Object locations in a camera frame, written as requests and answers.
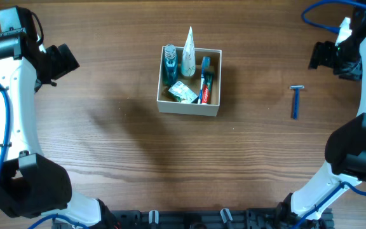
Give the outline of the blue disposable razor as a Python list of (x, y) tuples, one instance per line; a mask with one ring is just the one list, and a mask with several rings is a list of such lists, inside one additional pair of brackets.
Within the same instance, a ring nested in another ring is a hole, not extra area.
[(291, 85), (289, 89), (294, 91), (294, 103), (292, 110), (292, 118), (297, 120), (299, 116), (299, 98), (300, 90), (304, 89), (304, 85)]

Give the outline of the teal mouthwash bottle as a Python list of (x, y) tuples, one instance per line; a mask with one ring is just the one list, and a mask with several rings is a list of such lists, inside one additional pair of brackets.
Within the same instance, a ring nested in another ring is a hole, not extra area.
[(165, 46), (163, 54), (163, 83), (170, 87), (177, 82), (177, 51), (172, 44)]

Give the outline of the white floral lotion tube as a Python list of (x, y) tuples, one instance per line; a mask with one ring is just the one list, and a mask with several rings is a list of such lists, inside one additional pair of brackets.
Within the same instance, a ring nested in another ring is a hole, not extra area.
[(180, 71), (184, 77), (192, 77), (196, 70), (196, 54), (192, 27), (189, 28), (186, 43), (182, 51)]

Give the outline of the green white soap packet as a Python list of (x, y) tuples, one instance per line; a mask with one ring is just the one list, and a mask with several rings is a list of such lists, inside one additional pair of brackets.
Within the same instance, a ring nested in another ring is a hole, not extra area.
[(174, 85), (172, 85), (168, 89), (168, 92), (177, 102), (184, 104), (192, 104), (198, 99), (198, 95), (181, 81), (177, 81)]

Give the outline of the colgate toothpaste tube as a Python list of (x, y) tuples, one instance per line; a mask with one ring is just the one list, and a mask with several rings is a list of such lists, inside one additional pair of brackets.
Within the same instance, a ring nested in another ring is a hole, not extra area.
[(205, 80), (204, 80), (204, 84), (203, 84), (203, 95), (202, 95), (201, 104), (210, 103), (213, 79), (214, 79), (214, 73), (206, 71)]

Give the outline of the blue toothbrush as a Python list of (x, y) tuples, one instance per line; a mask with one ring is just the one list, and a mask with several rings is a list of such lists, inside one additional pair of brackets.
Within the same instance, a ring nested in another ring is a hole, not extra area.
[(205, 71), (207, 68), (210, 67), (210, 57), (203, 57), (202, 63), (201, 63), (201, 81), (200, 81), (200, 92), (198, 97), (198, 104), (201, 104), (202, 97), (203, 97), (203, 87), (205, 83)]

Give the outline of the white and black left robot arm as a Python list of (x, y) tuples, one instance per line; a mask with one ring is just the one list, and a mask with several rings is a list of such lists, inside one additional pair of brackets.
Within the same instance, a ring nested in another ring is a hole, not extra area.
[(44, 47), (37, 15), (0, 10), (0, 210), (11, 218), (49, 219), (71, 228), (119, 228), (95, 198), (72, 189), (67, 171), (47, 159), (36, 130), (35, 93), (78, 68), (69, 47)]

